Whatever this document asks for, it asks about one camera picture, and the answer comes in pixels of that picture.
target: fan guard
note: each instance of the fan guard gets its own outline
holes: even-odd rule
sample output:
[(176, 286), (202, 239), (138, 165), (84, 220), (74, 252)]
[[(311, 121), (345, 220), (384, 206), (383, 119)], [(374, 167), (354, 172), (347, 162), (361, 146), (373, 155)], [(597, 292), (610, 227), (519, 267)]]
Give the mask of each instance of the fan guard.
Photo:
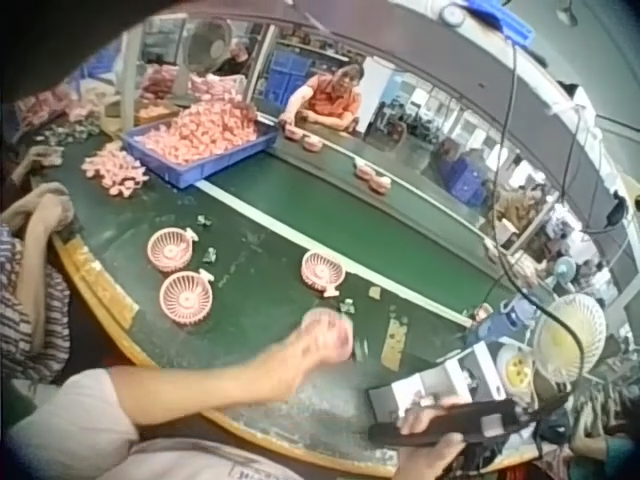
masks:
[[(559, 298), (548, 310), (571, 328), (584, 349), (583, 372), (593, 368), (604, 348), (607, 322), (604, 312), (593, 298), (575, 293)], [(578, 377), (578, 347), (567, 331), (543, 315), (533, 337), (536, 368), (554, 383), (573, 382)]]
[(164, 228), (147, 244), (149, 261), (161, 272), (170, 273), (187, 266), (193, 255), (193, 242), (198, 236), (189, 228)]
[(178, 272), (160, 288), (160, 306), (179, 325), (193, 325), (203, 320), (213, 304), (213, 291), (206, 272)]
[(325, 297), (335, 297), (339, 295), (336, 287), (344, 281), (346, 272), (330, 255), (309, 251), (302, 258), (301, 274), (309, 287), (323, 292)]

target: desk fan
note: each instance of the desk fan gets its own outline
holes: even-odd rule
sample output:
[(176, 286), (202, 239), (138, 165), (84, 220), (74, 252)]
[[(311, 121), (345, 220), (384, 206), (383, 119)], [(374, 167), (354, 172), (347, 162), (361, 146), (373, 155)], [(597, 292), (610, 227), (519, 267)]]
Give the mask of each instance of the desk fan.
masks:
[[(607, 336), (602, 308), (588, 295), (573, 293), (557, 299), (548, 310), (561, 318), (582, 342), (583, 373), (587, 373), (600, 357)], [(569, 333), (546, 315), (536, 324), (532, 356), (536, 369), (549, 381), (566, 384), (578, 379), (578, 347)]]
[(556, 284), (560, 284), (570, 289), (571, 281), (575, 278), (578, 267), (576, 261), (571, 257), (560, 257), (553, 266), (553, 273), (545, 280), (549, 288), (553, 289)]
[(178, 73), (169, 100), (188, 107), (197, 101), (189, 94), (191, 72), (209, 73), (226, 58), (231, 45), (231, 25), (226, 20), (198, 20), (187, 24), (178, 52)]

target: white stripe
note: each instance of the white stripe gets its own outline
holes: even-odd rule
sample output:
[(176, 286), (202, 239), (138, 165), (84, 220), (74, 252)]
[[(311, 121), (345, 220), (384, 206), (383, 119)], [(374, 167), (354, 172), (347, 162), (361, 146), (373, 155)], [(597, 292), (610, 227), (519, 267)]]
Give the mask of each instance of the white stripe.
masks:
[(383, 277), (382, 275), (374, 272), (373, 270), (370, 270), (367, 267), (364, 267), (359, 263), (356, 263), (353, 260), (339, 254), (338, 252), (335, 252), (325, 247), (324, 245), (316, 242), (315, 240), (307, 237), (306, 235), (294, 230), (288, 225), (285, 225), (284, 223), (276, 220), (273, 217), (270, 217), (264, 212), (261, 212), (257, 208), (254, 208), (251, 205), (243, 202), (242, 200), (239, 200), (238, 198), (232, 195), (229, 195), (227, 192), (221, 190), (215, 185), (212, 185), (211, 183), (206, 182), (204, 180), (196, 183), (195, 185), (203, 192), (208, 193), (215, 199), (230, 206), (234, 210), (240, 212), (242, 215), (249, 217), (251, 220), (253, 220), (256, 223), (259, 223), (263, 227), (266, 227), (269, 230), (277, 233), (281, 237), (286, 238), (290, 242), (296, 243), (301, 247), (306, 248), (307, 250), (319, 250), (322, 252), (329, 253), (330, 255), (338, 259), (348, 272), (354, 273), (359, 277), (362, 277), (370, 281), (374, 285), (378, 285), (384, 288), (385, 290), (393, 292), (399, 297), (407, 299), (410, 302), (415, 303), (416, 305), (420, 305), (421, 307), (426, 308), (427, 310), (435, 312), (438, 315), (448, 320), (459, 323), (460, 325), (463, 325), (465, 327), (468, 327), (471, 324), (471, 321), (468, 318), (460, 315), (459, 313), (454, 312), (453, 310), (450, 310), (444, 307), (443, 305), (440, 305), (439, 303), (429, 300), (428, 298), (425, 298), (422, 295), (416, 292), (413, 292), (406, 287), (403, 287), (402, 285), (394, 282), (393, 280)]

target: orange shirt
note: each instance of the orange shirt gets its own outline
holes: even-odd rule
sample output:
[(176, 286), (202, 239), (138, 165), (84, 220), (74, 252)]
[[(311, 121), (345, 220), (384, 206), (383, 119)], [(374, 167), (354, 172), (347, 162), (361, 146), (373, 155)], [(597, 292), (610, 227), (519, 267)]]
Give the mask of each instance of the orange shirt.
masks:
[(307, 81), (306, 86), (313, 89), (313, 96), (305, 108), (323, 117), (342, 118), (345, 113), (356, 116), (360, 109), (360, 94), (352, 89), (345, 95), (335, 95), (331, 80), (330, 75), (316, 75)]

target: ceiling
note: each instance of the ceiling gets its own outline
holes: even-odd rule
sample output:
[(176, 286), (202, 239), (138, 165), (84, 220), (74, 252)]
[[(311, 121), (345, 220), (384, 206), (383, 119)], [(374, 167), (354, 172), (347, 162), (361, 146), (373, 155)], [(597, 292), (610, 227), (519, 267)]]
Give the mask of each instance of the ceiling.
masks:
[[(579, 24), (569, 28), (558, 20), (555, 3), (513, 0), (509, 9), (536, 31), (532, 48), (546, 57), (554, 77), (580, 84), (598, 113), (640, 126), (640, 19), (620, 1), (574, 0)], [(604, 138), (612, 159), (640, 180), (640, 143), (606, 132)]]

